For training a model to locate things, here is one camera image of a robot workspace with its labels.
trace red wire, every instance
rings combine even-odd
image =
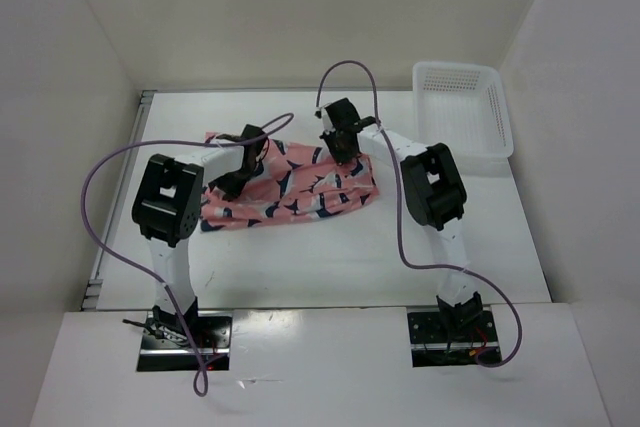
[[[487,342],[489,342],[489,339],[487,338],[487,334],[485,334],[484,332],[482,332],[478,327],[476,327],[476,332],[478,332],[478,334],[480,335],[480,337],[482,338],[482,347],[480,347],[478,349],[478,353],[482,352],[486,347],[487,347]]]

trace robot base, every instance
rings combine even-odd
[[[502,360],[490,310],[482,312],[468,333],[452,339],[447,338],[437,308],[407,309],[407,322],[414,367],[476,365],[474,355],[483,349],[489,349],[482,355],[484,362],[491,364]]]
[[[229,370],[231,347],[232,313],[200,311],[198,327],[194,329],[195,341],[205,362],[220,356],[209,370]],[[181,341],[158,339],[149,332],[142,334],[138,372],[170,372],[198,370],[196,358],[189,345]]]

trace white panel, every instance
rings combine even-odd
[[[0,424],[24,427],[95,255],[82,179],[127,139],[135,96],[84,0],[0,0],[0,12]],[[98,225],[117,173],[92,196]]]
[[[89,0],[147,88],[295,87],[358,58],[409,86],[418,60],[496,66],[529,0]],[[364,85],[343,71],[343,85]]]
[[[536,0],[502,74],[514,176],[552,294],[578,301],[612,422],[636,426],[640,0]]]
[[[412,368],[402,308],[236,312],[204,399],[192,372],[135,372],[140,331],[121,319],[141,313],[67,314],[31,425],[609,425],[568,306],[518,308],[522,350],[493,370]],[[494,314],[507,348],[513,318]]]
[[[348,96],[362,116],[371,115],[371,93],[327,92],[323,102]],[[411,92],[380,92],[384,125],[415,138]],[[274,135],[307,145],[323,145],[322,123],[313,115],[315,92],[199,92],[156,94],[143,140],[203,140],[206,131],[241,132],[284,112],[294,120]],[[190,147],[140,149],[131,182],[113,226],[113,248],[150,265],[151,255],[131,207],[149,157],[175,156]],[[200,232],[190,238],[191,279],[201,308],[280,308],[430,305],[441,272],[417,272],[398,256],[393,170],[374,161],[380,197],[356,212],[306,224]],[[483,164],[476,162],[474,168]],[[463,218],[469,268],[500,285],[514,302],[548,302],[540,263],[506,160],[486,175],[470,173]],[[404,212],[408,257],[433,263],[424,230]],[[103,257],[100,309],[150,309],[154,280],[110,256]],[[502,302],[480,284],[486,302]]]

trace pink fabric with blue pattern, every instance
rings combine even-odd
[[[272,139],[264,152],[237,199],[223,200],[218,188],[205,190],[203,231],[324,219],[360,209],[378,195],[366,155],[339,166],[326,147]]]

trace white wall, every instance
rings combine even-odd
[[[640,0],[536,0],[502,66],[512,167],[615,426],[637,426]]]
[[[85,0],[0,0],[0,12],[0,423],[22,427],[90,275],[83,176],[126,142],[137,102]],[[91,198],[99,226],[118,172]]]
[[[344,58],[391,87],[422,59],[497,66],[529,1],[89,0],[137,85],[178,89],[315,86]]]

